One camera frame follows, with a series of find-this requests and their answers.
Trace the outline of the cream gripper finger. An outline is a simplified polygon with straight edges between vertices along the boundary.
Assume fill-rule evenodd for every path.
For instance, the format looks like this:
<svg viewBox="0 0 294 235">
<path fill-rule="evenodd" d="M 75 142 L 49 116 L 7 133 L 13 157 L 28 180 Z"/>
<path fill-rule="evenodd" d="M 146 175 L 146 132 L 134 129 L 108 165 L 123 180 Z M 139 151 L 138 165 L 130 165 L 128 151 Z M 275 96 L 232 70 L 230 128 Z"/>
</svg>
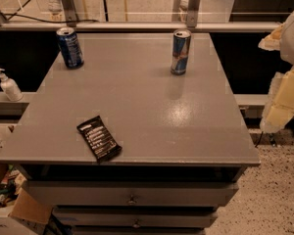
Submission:
<svg viewBox="0 0 294 235">
<path fill-rule="evenodd" d="M 273 30 L 269 35 L 263 38 L 258 47 L 267 51 L 279 51 L 280 50 L 280 39 L 281 32 L 283 30 L 284 24 L 279 25 L 275 30 Z"/>
<path fill-rule="evenodd" d="M 294 117 L 294 66 L 287 73 L 277 72 L 271 80 L 260 129 L 276 133 Z"/>
</svg>

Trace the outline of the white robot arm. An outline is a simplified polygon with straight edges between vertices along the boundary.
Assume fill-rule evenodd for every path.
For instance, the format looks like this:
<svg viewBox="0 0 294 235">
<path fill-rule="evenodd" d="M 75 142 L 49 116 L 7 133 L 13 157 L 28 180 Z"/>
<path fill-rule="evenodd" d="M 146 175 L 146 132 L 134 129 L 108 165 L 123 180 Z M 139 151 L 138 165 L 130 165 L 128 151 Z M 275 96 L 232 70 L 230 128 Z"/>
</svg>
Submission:
<svg viewBox="0 0 294 235">
<path fill-rule="evenodd" d="M 260 129 L 264 133 L 276 133 L 294 117 L 294 11 L 258 47 L 279 51 L 281 60 L 292 65 L 291 70 L 277 72 L 272 78 L 262 113 Z"/>
</svg>

